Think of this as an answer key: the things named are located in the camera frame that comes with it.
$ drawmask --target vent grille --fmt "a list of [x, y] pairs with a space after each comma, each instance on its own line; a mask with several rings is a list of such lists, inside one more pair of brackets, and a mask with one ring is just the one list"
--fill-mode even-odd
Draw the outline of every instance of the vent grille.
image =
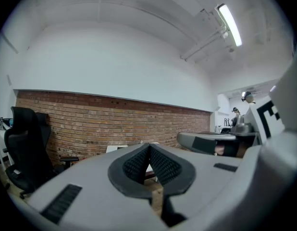
[[58, 224], [67, 209], [78, 196], [82, 187], [68, 184], [59, 195], [42, 211], [42, 216]]

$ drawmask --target black mesh panel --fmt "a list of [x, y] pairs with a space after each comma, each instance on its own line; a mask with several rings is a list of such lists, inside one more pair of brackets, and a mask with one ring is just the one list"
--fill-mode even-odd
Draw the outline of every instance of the black mesh panel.
[[149, 166], [149, 148], [146, 148], [128, 159], [123, 164], [123, 171], [125, 175], [138, 182], [143, 184], [145, 178], [145, 172]]
[[172, 181], [182, 172], [182, 167], [177, 162], [154, 148], [150, 149], [150, 164], [162, 185]]

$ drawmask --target black office chair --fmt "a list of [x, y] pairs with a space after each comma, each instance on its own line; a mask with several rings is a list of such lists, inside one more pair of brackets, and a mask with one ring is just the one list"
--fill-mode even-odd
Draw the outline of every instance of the black office chair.
[[11, 107], [13, 112], [13, 127], [4, 134], [4, 141], [8, 153], [15, 162], [6, 169], [11, 182], [24, 190], [20, 193], [32, 193], [46, 181], [58, 175], [70, 166], [70, 162], [79, 161], [78, 157], [62, 157], [65, 167], [54, 168], [45, 150], [47, 140], [46, 128], [43, 140], [41, 127], [38, 122], [46, 119], [44, 115], [28, 108]]

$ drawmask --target chair armrest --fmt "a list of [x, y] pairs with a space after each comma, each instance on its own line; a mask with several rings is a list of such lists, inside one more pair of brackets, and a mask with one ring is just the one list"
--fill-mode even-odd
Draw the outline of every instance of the chair armrest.
[[77, 162], [79, 161], [78, 156], [64, 156], [60, 158], [60, 162]]
[[60, 162], [65, 162], [64, 169], [67, 169], [71, 166], [71, 162], [78, 162], [79, 157], [77, 156], [65, 156], [60, 158]]

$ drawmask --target ceiling light fixture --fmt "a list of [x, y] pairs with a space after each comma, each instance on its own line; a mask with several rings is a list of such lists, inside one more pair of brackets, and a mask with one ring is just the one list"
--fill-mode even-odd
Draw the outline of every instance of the ceiling light fixture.
[[270, 92], [273, 91], [274, 89], [275, 89], [275, 86], [273, 86], [273, 87], [271, 88]]
[[218, 7], [218, 10], [222, 14], [223, 18], [225, 19], [226, 23], [228, 24], [228, 26], [230, 28], [230, 31], [232, 32], [236, 46], [241, 46], [242, 42], [241, 42], [241, 38], [239, 35], [239, 31], [238, 31], [235, 20], [231, 14], [229, 8], [225, 4], [221, 4]]

